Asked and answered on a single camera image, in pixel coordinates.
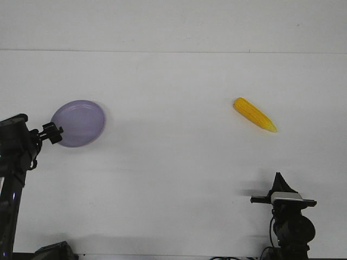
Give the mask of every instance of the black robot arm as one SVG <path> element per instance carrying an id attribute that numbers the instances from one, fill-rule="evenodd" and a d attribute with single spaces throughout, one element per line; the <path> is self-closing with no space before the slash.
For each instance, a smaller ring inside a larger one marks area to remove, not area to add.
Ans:
<path id="1" fill-rule="evenodd" d="M 314 239 L 316 231 L 312 222 L 301 214 L 301 210 L 314 207 L 315 200 L 303 199 L 291 189 L 277 172 L 272 189 L 265 197 L 251 197 L 252 203 L 273 205 L 273 230 L 279 248 L 269 248 L 260 260 L 308 260 L 307 243 Z"/>
<path id="2" fill-rule="evenodd" d="M 36 167 L 42 141 L 62 140 L 54 123 L 29 131 L 28 117 L 19 114 L 0 122 L 0 260 L 11 260 L 22 189 L 28 170 Z"/>

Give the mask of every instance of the white table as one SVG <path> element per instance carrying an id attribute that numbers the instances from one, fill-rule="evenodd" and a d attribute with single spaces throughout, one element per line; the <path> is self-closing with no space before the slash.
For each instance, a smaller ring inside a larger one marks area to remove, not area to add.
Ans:
<path id="1" fill-rule="evenodd" d="M 338 25 L 345 22 L 346 2 L 265 1 L 264 12 L 275 16 L 261 23 L 260 16 L 242 18 L 245 27 L 232 21 L 237 14 L 258 14 L 254 2 L 218 3 L 118 1 L 119 16 L 111 16 L 113 3 L 106 1 L 1 3 L 0 117 L 27 113 L 29 128 L 38 128 L 76 99 L 97 102 L 107 115 L 104 133 L 88 146 L 44 145 L 38 168 L 27 176 L 15 251 L 68 240 L 80 254 L 258 256 L 269 244 L 271 207 L 252 205 L 249 198 L 266 194 L 281 171 L 293 189 L 318 201 L 303 211 L 317 230 L 310 257 L 345 257 L 347 51 L 346 32 Z M 167 14 L 172 6 L 175 12 Z M 280 37 L 286 32 L 281 29 L 297 9 L 305 23 L 293 18 L 290 41 L 290 35 Z M 311 20 L 322 13 L 326 17 L 317 19 L 329 18 L 336 33 Z M 142 19 L 131 23 L 134 17 Z M 203 31 L 193 26 L 201 17 Z M 272 19 L 280 22 L 271 29 L 275 42 L 262 30 Z M 233 24 L 240 44 L 232 34 L 216 32 L 214 23 L 224 29 Z M 319 37 L 312 33 L 300 42 L 294 30 L 304 24 L 311 31 L 317 26 Z M 35 25 L 39 29 L 27 30 Z M 167 38 L 183 32 L 184 40 Z M 200 40 L 189 45 L 195 32 Z M 206 32 L 220 38 L 202 40 Z M 257 33 L 262 37 L 251 41 Z M 152 45 L 153 37 L 161 43 Z M 253 45 L 242 45 L 243 37 Z M 312 53 L 260 54 L 253 46 Z M 234 111 L 239 96 L 268 114 L 279 133 Z"/>

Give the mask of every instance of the corn cob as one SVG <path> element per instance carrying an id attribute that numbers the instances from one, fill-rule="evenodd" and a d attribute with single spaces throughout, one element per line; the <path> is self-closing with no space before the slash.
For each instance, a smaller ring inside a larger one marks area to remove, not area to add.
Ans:
<path id="1" fill-rule="evenodd" d="M 249 103 L 243 97 L 239 97 L 234 102 L 234 108 L 241 115 L 247 118 L 249 121 L 255 123 L 257 126 L 276 133 L 277 128 L 273 122 L 262 111 L 257 109 L 251 103 Z"/>

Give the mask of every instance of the black cable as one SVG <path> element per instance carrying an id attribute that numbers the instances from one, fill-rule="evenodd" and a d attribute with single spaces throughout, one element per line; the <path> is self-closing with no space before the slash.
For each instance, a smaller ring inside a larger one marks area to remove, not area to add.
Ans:
<path id="1" fill-rule="evenodd" d="M 270 220 L 270 227 L 269 227 L 269 235 L 270 235 L 270 242 L 271 242 L 271 245 L 272 247 L 274 248 L 275 246 L 273 245 L 273 242 L 272 242 L 272 232 L 271 232 L 271 227 L 272 227 L 272 221 L 274 220 L 274 217 L 272 217 L 272 219 Z"/>
<path id="2" fill-rule="evenodd" d="M 212 257 L 210 258 L 210 260 L 231 260 L 231 259 L 235 259 L 235 260 L 240 260 L 236 257 L 221 257 L 221 256 L 215 256 L 215 257 Z"/>
<path id="3" fill-rule="evenodd" d="M 260 256 L 259 260 L 262 260 L 262 255 L 264 254 L 265 250 L 266 250 L 266 249 L 270 249 L 270 248 L 272 248 L 272 247 L 271 247 L 271 246 L 268 246 L 268 247 L 264 248 L 264 250 L 263 250 L 262 253 L 261 253 L 261 256 Z"/>

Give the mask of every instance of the purple plate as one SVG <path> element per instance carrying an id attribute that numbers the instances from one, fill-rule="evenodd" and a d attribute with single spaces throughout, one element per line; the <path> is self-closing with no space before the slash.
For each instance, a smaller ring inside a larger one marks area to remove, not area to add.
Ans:
<path id="1" fill-rule="evenodd" d="M 60 145 L 80 147 L 99 137 L 104 130 L 105 114 L 92 101 L 75 100 L 59 108 L 53 115 L 52 122 L 64 129 Z"/>

